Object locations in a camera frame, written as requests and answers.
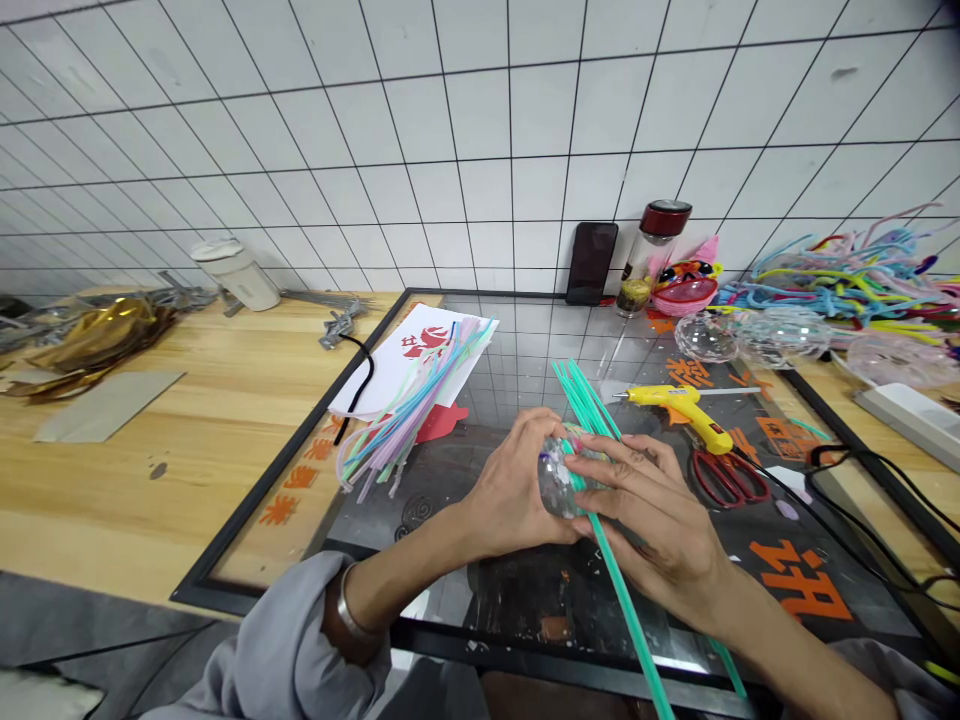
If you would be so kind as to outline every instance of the smartphone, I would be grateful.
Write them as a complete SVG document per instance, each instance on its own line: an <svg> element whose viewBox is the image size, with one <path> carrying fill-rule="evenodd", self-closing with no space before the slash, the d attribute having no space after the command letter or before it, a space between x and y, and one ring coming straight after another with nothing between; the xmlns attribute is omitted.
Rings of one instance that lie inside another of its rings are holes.
<svg viewBox="0 0 960 720"><path fill-rule="evenodd" d="M567 305L599 305L617 244L616 223L580 223L573 241Z"/></svg>

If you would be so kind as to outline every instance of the silver bracelet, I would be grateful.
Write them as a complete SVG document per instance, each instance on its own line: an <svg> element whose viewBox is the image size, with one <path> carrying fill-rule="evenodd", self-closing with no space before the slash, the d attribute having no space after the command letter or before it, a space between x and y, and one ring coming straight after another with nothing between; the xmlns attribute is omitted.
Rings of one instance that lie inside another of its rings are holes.
<svg viewBox="0 0 960 720"><path fill-rule="evenodd" d="M380 636L369 633L357 625L357 622L353 619L353 615L350 614L350 608L347 607L347 596L344 590L347 587L347 575L353 570L354 565L355 563L348 565L347 569L344 570L340 576L340 597L337 598L337 614L340 616L341 622L346 625L347 630L350 631L354 640L365 645L373 645L374 643L380 642Z"/></svg>

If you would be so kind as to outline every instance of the red scissors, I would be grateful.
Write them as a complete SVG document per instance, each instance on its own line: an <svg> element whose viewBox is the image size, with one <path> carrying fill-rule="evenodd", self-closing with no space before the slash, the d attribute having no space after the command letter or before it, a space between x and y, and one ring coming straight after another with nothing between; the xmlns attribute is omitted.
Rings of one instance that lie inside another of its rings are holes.
<svg viewBox="0 0 960 720"><path fill-rule="evenodd" d="M763 475L736 453L714 455L694 437L692 459L697 482L720 507L738 508L770 499L770 486Z"/></svg>

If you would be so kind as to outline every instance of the white container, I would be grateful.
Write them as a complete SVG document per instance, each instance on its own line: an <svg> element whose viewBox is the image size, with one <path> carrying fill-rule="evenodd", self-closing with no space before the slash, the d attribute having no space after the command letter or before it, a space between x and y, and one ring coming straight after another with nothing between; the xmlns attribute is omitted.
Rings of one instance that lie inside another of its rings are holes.
<svg viewBox="0 0 960 720"><path fill-rule="evenodd" d="M190 257L251 310L269 310L280 302L276 286L236 238L202 242Z"/></svg>

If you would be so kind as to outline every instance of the glue gun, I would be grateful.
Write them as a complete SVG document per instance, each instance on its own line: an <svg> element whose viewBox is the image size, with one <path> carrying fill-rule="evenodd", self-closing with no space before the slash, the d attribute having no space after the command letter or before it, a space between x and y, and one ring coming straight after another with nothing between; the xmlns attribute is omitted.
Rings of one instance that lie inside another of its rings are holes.
<svg viewBox="0 0 960 720"><path fill-rule="evenodd" d="M637 405L659 405L667 409L670 424L689 423L703 440L707 452L724 455L733 450L733 438L713 421L703 410L697 407L701 395L739 395L741 393L760 392L760 388L733 388L725 390L697 390L690 385L648 385L630 388L614 397L625 398Z"/></svg>

